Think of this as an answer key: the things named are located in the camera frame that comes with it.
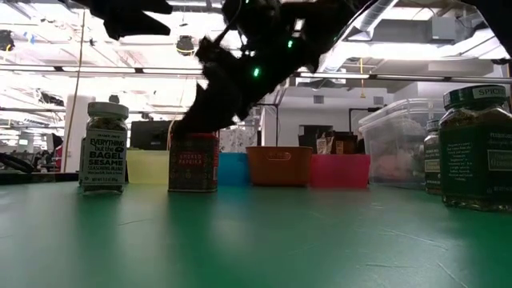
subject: glass jar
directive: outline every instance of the glass jar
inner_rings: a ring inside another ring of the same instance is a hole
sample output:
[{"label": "glass jar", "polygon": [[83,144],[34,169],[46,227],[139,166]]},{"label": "glass jar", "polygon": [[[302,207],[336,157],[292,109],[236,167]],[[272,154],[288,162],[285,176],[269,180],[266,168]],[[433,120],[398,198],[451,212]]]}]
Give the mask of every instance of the glass jar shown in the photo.
[{"label": "glass jar", "polygon": [[442,200],[475,210],[512,210],[512,115],[503,86],[481,85],[444,95],[439,123]]},{"label": "glass jar", "polygon": [[439,162],[439,120],[429,120],[425,138],[425,189],[428,194],[441,195],[441,165]]},{"label": "glass jar", "polygon": [[91,102],[82,144],[80,183],[84,194],[121,194],[126,173],[128,108]]}]

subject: green led light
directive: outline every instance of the green led light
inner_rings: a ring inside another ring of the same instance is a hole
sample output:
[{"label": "green led light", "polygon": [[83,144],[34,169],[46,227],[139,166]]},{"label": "green led light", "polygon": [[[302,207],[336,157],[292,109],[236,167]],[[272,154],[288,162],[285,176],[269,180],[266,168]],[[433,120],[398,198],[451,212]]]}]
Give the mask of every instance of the green led light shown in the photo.
[{"label": "green led light", "polygon": [[253,70],[253,76],[257,77],[257,76],[259,76],[259,73],[260,73],[259,68],[255,68],[255,69]]}]

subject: plastic lid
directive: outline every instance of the plastic lid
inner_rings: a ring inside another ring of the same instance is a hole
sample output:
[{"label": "plastic lid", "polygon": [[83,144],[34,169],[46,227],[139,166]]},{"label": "plastic lid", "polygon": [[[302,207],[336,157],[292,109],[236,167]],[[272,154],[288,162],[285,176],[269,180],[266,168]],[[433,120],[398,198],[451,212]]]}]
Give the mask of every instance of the plastic lid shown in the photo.
[{"label": "plastic lid", "polygon": [[439,120],[429,120],[426,123],[426,131],[434,132],[439,130]]},{"label": "plastic lid", "polygon": [[89,116],[108,114],[127,119],[129,112],[128,107],[111,102],[90,102],[87,107],[87,113]]},{"label": "plastic lid", "polygon": [[506,101],[506,90],[500,85],[469,86],[453,90],[444,95],[445,109],[454,106],[467,105],[472,102],[492,101],[503,103]]}]

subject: white jar lid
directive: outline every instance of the white jar lid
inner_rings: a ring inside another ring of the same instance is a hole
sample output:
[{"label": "white jar lid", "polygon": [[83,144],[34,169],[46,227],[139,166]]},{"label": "white jar lid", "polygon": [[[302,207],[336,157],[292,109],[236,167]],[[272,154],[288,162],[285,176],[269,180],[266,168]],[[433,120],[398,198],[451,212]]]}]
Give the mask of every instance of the white jar lid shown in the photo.
[{"label": "white jar lid", "polygon": [[112,102],[90,102],[87,106],[89,116],[108,114],[128,119],[129,112],[128,107]]}]

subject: yellow plastic cup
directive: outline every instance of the yellow plastic cup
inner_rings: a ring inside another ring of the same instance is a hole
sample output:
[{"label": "yellow plastic cup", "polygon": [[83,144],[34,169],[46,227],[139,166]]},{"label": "yellow plastic cup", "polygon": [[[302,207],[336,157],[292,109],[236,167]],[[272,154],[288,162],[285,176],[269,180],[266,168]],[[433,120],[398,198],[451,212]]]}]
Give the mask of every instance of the yellow plastic cup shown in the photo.
[{"label": "yellow plastic cup", "polygon": [[169,151],[128,150],[128,181],[133,184],[169,182]]}]

